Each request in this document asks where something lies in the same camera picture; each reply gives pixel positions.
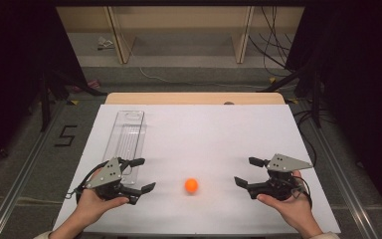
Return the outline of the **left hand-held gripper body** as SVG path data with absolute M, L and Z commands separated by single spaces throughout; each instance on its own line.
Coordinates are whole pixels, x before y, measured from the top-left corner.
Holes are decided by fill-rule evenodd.
M 100 171 L 86 182 L 86 189 L 93 189 L 98 197 L 111 200 L 124 196 L 121 183 L 123 172 L 129 167 L 129 161 L 120 157 L 108 160 Z

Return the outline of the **person's left hand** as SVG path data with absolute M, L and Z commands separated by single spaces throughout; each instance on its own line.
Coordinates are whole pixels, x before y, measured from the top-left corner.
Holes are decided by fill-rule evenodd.
M 128 199 L 125 197 L 103 200 L 92 189 L 85 189 L 73 216 L 82 223 L 90 225 L 97 222 L 107 211 L 127 202 Z

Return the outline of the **black metal stand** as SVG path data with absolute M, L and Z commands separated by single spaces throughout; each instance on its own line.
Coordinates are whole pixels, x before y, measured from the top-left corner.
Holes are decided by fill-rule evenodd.
M 66 101 L 70 95 L 66 85 L 74 86 L 92 96 L 107 96 L 88 85 L 85 79 L 77 80 L 61 70 L 46 68 L 40 78 L 40 99 L 42 109 L 42 128 L 45 131 L 51 122 L 51 109 L 49 93 L 52 93 L 57 101 Z
M 293 93 L 298 98 L 311 95 L 311 113 L 315 125 L 321 127 L 319 120 L 319 105 L 320 105 L 320 72 L 315 64 L 305 64 L 299 70 L 284 77 L 278 82 L 273 83 L 266 89 L 261 90 L 261 93 L 272 93 L 279 88 L 289 84 L 293 80 L 298 80 Z

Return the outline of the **white board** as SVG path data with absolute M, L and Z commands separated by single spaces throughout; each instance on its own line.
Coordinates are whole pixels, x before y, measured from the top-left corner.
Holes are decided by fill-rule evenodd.
M 139 106 L 146 133 L 138 186 L 155 188 L 134 205 L 108 211 L 88 232 L 128 236 L 267 236 L 292 233 L 272 208 L 254 200 L 234 177 L 268 178 L 249 158 L 276 153 L 309 159 L 286 105 Z M 188 193 L 188 178 L 198 190 Z

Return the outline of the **orange ball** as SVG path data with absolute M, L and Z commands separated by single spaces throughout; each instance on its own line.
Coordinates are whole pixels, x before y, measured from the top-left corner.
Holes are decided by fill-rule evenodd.
M 195 178 L 188 178 L 184 183 L 185 190 L 188 193 L 195 193 L 198 190 L 198 186 L 198 181 Z

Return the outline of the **person's right hand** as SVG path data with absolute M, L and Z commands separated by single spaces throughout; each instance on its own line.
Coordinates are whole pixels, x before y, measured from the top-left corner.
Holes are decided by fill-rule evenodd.
M 269 195 L 259 194 L 257 199 L 275 209 L 302 239 L 310 239 L 323 233 L 311 212 L 306 195 L 301 194 L 298 198 L 290 197 L 279 201 Z

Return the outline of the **clear plastic tray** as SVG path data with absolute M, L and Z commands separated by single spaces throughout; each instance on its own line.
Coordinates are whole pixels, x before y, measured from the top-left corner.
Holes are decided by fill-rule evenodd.
M 119 111 L 116 115 L 103 156 L 104 160 L 114 157 L 122 159 L 141 158 L 146 132 L 142 111 Z

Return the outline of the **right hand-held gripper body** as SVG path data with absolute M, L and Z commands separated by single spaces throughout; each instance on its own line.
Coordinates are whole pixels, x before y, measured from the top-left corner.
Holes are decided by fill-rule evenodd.
M 287 200 L 299 189 L 293 176 L 295 170 L 312 168 L 312 164 L 290 156 L 276 153 L 272 159 L 268 159 L 269 165 L 264 166 L 269 175 L 266 182 L 251 183 L 253 190 L 247 190 L 252 199 L 259 194 L 269 195 L 277 200 Z

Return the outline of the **pink cloth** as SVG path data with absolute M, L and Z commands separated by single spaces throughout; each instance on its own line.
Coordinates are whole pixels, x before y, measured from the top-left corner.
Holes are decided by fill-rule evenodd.
M 71 90 L 74 93 L 80 93 L 80 92 L 84 92 L 86 88 L 98 89 L 99 87 L 100 87 L 99 80 L 90 80 L 90 81 L 87 81 L 86 84 L 72 86 Z

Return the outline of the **wooden shelf unit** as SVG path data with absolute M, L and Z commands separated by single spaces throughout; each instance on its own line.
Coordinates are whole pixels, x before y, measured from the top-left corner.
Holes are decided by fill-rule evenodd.
M 274 29 L 294 34 L 302 7 L 59 7 L 70 33 L 112 35 L 118 61 L 128 62 L 137 35 L 142 33 L 224 33 L 232 37 L 235 59 L 242 64 L 249 35 Z

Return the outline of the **wooden table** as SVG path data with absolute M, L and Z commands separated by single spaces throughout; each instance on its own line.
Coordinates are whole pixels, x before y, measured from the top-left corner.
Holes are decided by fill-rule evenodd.
M 111 93 L 106 105 L 284 105 L 279 93 Z

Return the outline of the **metal floor rail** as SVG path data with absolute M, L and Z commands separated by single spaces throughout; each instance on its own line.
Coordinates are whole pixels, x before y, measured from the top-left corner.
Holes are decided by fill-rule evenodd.
M 379 239 L 378 231 L 361 199 L 360 187 L 367 187 L 367 196 L 372 188 L 370 184 L 365 184 L 363 172 L 351 163 L 348 148 L 340 142 L 337 145 L 332 143 L 335 139 L 338 140 L 337 130 L 330 130 L 332 139 L 327 138 L 327 129 L 333 126 L 331 117 L 325 115 L 325 122 L 317 127 L 307 101 L 289 106 L 340 227 L 339 237 Z
M 31 239 L 53 224 L 60 202 L 44 197 L 49 188 L 34 171 L 64 109 L 61 102 L 52 104 L 43 127 L 41 106 L 32 106 L 0 155 L 0 239 Z

